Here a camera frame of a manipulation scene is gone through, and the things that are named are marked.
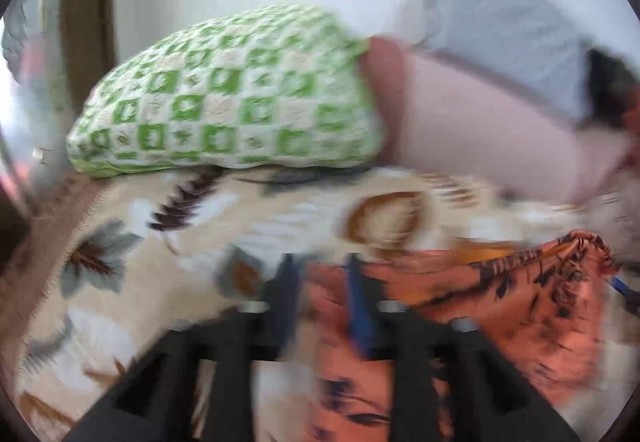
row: green and white pillowcase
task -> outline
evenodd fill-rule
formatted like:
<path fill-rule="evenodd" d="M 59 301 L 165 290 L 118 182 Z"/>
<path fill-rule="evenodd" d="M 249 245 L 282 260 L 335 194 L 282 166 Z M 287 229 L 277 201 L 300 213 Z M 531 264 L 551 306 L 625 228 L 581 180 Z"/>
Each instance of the green and white pillowcase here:
<path fill-rule="evenodd" d="M 175 32 L 108 73 L 67 138 L 94 177 L 177 165 L 346 167 L 380 120 L 335 16 L 279 5 Z"/>

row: pink fabric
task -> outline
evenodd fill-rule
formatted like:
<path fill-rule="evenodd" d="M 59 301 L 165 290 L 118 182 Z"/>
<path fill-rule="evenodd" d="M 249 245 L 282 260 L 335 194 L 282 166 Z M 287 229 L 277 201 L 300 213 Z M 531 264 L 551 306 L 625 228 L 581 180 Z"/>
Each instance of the pink fabric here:
<path fill-rule="evenodd" d="M 576 132 L 517 94 L 430 54 L 406 54 L 393 160 L 422 172 L 477 175 L 518 196 L 576 203 L 630 151 L 625 132 Z"/>

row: gray pillow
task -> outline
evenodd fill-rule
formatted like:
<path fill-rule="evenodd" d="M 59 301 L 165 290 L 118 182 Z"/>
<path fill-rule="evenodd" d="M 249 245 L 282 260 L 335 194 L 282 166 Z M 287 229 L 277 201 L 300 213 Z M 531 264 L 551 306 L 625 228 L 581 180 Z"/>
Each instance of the gray pillow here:
<path fill-rule="evenodd" d="M 546 0 L 424 0 L 443 51 L 529 89 L 523 94 L 577 125 L 591 115 L 586 42 Z"/>

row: orange patterned fabric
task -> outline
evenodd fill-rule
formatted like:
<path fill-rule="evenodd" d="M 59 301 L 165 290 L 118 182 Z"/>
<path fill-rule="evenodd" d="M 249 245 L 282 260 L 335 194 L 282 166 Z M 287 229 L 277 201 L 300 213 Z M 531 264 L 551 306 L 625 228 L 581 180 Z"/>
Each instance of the orange patterned fabric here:
<path fill-rule="evenodd" d="M 536 249 L 447 266 L 452 258 L 451 251 L 401 253 L 383 263 L 368 263 L 365 271 L 386 282 L 389 298 L 412 305 L 427 319 L 476 319 L 551 403 L 559 404 L 587 386 L 601 344 L 602 276 L 618 271 L 599 236 L 576 230 Z M 350 342 L 340 267 L 314 265 L 308 288 L 321 333 L 321 390 L 307 439 L 386 441 L 391 362 L 363 361 Z M 448 385 L 442 378 L 435 379 L 434 386 L 441 398 L 440 428 L 449 438 Z"/>

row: floral blanket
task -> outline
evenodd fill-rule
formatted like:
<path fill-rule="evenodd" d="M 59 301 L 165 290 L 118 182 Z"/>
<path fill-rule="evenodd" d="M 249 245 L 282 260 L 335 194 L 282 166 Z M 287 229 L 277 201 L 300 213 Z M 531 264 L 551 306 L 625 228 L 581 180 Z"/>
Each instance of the floral blanket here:
<path fill-rule="evenodd" d="M 485 241 L 471 249 L 475 256 L 489 259 L 514 245 L 561 237 L 582 222 L 573 208 L 506 202 L 475 178 L 392 167 L 204 168 L 120 177 L 50 278 L 22 340 L 14 400 L 43 442 L 60 440 L 167 327 L 211 319 L 256 295 L 284 252 L 335 265 L 350 252 L 373 262 L 475 239 Z M 609 308 L 622 311 L 615 299 L 608 303 L 606 325 L 615 318 Z M 283 361 L 254 365 L 259 441 L 298 442 L 306 433 L 312 405 L 328 386 L 318 386 L 318 336 L 305 298 Z M 638 382 L 637 373 L 629 376 L 630 368 L 636 372 L 635 345 L 603 337 L 611 358 L 585 395 L 562 411 L 578 428 L 603 404 L 612 405 L 608 421 L 607 412 L 599 416 L 610 425 L 630 394 L 628 386 L 619 392 L 621 383 Z M 607 362 L 614 359 L 629 363 Z M 213 371 L 204 364 L 200 372 L 195 435 Z M 322 432 L 316 439 L 324 440 Z"/>

